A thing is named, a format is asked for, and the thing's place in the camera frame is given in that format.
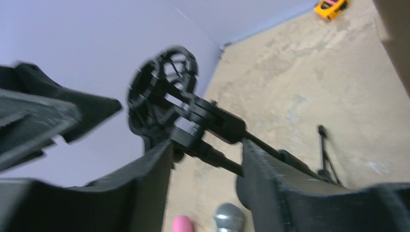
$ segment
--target spoked wheel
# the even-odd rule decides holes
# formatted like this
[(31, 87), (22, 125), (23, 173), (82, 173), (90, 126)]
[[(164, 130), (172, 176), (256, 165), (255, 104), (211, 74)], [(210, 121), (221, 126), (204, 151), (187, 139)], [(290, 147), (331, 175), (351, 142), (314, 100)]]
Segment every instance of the spoked wheel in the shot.
[[(176, 46), (148, 60), (128, 93), (129, 126), (139, 136), (164, 137), (185, 113), (195, 89), (198, 66), (193, 54)], [(180, 101), (181, 105), (169, 99)]]

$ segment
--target bolt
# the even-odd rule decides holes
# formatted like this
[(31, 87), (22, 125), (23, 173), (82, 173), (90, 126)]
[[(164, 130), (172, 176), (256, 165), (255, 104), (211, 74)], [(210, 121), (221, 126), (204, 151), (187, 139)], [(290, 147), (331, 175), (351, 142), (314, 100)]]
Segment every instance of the bolt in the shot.
[(217, 106), (218, 102), (216, 100), (210, 100), (209, 101), (211, 103), (211, 105)]

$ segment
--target black tripod leg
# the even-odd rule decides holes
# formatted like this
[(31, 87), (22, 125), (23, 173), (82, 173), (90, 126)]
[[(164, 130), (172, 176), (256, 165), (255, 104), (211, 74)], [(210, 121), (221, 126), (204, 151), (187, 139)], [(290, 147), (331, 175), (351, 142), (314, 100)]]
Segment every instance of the black tripod leg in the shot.
[[(326, 145), (325, 145), (325, 140), (327, 139), (327, 133), (326, 133), (326, 128), (323, 125), (318, 126), (318, 133), (321, 137), (321, 153), (322, 153), (322, 169), (318, 171), (318, 175), (320, 175), (323, 179), (326, 180), (326, 182), (334, 184), (334, 185), (342, 185), (341, 181), (339, 180), (339, 177), (337, 176), (336, 170), (330, 161), (329, 155), (327, 154), (326, 151)], [(329, 166), (333, 172), (333, 176), (335, 177), (336, 182), (332, 179), (331, 174), (329, 170), (327, 169), (327, 164), (329, 163)]]

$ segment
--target microphone grille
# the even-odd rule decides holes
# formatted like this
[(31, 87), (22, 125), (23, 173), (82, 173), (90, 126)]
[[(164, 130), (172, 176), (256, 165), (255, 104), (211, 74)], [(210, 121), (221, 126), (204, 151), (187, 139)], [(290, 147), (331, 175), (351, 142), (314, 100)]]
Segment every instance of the microphone grille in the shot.
[(241, 232), (245, 225), (244, 213), (231, 203), (218, 206), (214, 220), (218, 232)]

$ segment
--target lavender wall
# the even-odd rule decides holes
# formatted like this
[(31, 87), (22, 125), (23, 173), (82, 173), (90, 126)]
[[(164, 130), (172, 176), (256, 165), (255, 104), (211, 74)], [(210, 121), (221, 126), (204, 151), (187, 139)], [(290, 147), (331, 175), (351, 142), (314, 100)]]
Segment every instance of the lavender wall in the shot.
[(167, 0), (218, 44), (238, 42), (306, 11), (318, 0)]
[[(0, 2), (0, 64), (37, 64), (63, 86), (120, 99), (137, 67), (174, 44), (197, 57), (203, 95), (222, 50), (311, 9), (316, 0), (14, 0)], [(48, 157), (2, 177), (81, 185), (142, 155), (125, 112), (73, 145), (57, 139)]]

